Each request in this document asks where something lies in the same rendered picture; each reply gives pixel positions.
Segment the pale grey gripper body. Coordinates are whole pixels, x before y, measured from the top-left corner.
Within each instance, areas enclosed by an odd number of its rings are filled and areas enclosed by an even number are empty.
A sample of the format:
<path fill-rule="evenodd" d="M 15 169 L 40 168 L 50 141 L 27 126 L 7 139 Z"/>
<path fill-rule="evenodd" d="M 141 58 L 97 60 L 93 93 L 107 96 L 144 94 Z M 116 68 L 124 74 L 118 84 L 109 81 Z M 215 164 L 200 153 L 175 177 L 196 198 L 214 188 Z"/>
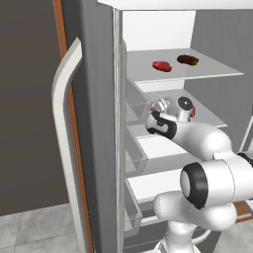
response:
<path fill-rule="evenodd" d="M 154 104 L 154 110 L 158 111 L 160 113 L 168 114 L 170 111 L 171 102 L 168 98 L 160 98 L 155 104 Z"/>

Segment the clear door bin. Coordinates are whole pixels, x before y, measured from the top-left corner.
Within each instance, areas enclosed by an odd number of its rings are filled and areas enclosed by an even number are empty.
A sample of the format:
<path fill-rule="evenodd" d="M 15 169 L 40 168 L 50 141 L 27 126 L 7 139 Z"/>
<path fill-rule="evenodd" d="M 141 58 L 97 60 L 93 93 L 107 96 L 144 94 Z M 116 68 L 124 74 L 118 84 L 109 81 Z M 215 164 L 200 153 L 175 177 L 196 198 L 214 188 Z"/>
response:
<path fill-rule="evenodd" d="M 143 173 L 146 162 L 146 154 L 130 128 L 126 126 L 126 176 L 140 176 Z"/>
<path fill-rule="evenodd" d="M 143 124 L 148 116 L 150 99 L 130 79 L 126 79 L 126 123 L 129 126 Z"/>
<path fill-rule="evenodd" d="M 138 234 L 142 212 L 128 180 L 125 183 L 125 238 Z"/>

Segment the white fridge shelf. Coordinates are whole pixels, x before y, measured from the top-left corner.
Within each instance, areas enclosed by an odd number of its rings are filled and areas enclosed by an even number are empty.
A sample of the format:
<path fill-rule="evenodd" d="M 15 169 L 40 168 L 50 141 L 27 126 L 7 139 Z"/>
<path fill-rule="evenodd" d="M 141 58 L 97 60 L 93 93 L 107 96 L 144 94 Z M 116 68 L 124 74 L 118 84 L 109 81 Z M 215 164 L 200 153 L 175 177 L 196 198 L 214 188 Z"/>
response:
<path fill-rule="evenodd" d="M 148 159 L 186 154 L 187 151 L 170 139 L 157 134 L 150 134 L 144 125 L 130 126 Z"/>
<path fill-rule="evenodd" d="M 181 170 L 172 170 L 132 177 L 128 179 L 130 187 L 139 204 L 153 201 L 162 193 L 169 191 L 180 191 Z"/>

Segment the glass fridge shelf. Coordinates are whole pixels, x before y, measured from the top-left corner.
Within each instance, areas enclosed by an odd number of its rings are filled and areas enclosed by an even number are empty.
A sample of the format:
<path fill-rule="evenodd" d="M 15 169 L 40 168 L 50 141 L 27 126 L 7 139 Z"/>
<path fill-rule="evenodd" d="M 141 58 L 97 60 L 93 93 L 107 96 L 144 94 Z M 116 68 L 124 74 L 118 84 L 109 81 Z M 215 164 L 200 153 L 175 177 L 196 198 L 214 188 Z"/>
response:
<path fill-rule="evenodd" d="M 193 95 L 191 95 L 189 92 L 187 92 L 184 89 L 147 92 L 146 95 L 149 97 L 151 101 L 158 100 L 164 97 L 171 97 L 173 99 L 176 99 L 181 96 L 189 97 L 196 108 L 196 114 L 192 118 L 192 122 L 206 123 L 215 127 L 226 127 L 225 122 L 223 122 L 212 111 L 210 111 L 201 102 L 199 102 Z"/>
<path fill-rule="evenodd" d="M 177 58 L 183 54 L 194 56 L 199 62 L 195 66 L 180 63 Z M 154 61 L 167 61 L 172 70 L 156 70 L 152 66 Z M 129 51 L 126 55 L 126 73 L 136 83 L 242 75 L 242 72 L 191 48 Z"/>

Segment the grey fridge door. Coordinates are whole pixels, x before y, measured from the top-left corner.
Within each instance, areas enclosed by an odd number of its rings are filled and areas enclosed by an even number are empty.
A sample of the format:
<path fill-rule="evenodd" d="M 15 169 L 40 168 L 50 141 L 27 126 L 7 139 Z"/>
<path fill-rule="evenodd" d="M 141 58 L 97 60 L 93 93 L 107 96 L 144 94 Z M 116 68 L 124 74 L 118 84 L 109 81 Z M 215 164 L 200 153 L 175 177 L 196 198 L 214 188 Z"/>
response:
<path fill-rule="evenodd" d="M 66 41 L 82 47 L 72 89 L 93 252 L 124 253 L 121 12 L 99 0 L 62 0 L 62 9 Z"/>

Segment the grey fridge body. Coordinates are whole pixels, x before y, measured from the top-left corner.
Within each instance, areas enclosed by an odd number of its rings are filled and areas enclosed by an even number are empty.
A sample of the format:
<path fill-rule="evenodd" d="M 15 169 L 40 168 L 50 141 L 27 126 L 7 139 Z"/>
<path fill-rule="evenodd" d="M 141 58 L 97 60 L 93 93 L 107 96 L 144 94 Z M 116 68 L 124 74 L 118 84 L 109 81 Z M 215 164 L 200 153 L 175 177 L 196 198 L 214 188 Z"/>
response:
<path fill-rule="evenodd" d="M 136 83 L 143 93 L 184 89 L 226 123 L 218 127 L 239 148 L 253 116 L 253 0 L 99 0 L 123 14 L 127 52 L 191 48 L 242 75 Z M 197 162 L 186 154 L 148 159 L 140 176 Z M 168 222 L 154 212 L 154 200 L 138 204 L 138 234 L 125 238 L 124 253 L 153 253 Z M 195 253 L 212 253 L 222 231 L 212 231 Z"/>

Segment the red meat piece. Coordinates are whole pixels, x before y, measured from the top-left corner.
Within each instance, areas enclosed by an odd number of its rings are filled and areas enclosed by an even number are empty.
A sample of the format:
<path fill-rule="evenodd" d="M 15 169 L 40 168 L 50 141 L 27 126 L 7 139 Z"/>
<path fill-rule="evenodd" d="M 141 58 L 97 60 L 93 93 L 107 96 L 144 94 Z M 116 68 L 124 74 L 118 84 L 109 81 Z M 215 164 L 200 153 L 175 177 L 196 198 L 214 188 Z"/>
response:
<path fill-rule="evenodd" d="M 172 66 L 167 61 L 153 61 L 152 66 L 159 71 L 170 72 L 172 70 Z"/>

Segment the dark brown food piece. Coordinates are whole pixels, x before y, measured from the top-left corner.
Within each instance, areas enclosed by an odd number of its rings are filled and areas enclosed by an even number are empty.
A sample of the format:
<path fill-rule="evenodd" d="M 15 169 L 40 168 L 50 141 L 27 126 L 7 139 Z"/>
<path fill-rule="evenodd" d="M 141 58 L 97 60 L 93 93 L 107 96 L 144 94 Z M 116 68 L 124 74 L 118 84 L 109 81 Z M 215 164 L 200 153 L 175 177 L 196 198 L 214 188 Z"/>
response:
<path fill-rule="evenodd" d="M 182 64 L 188 64 L 191 66 L 197 65 L 199 63 L 199 60 L 191 55 L 182 54 L 177 57 L 177 61 Z"/>

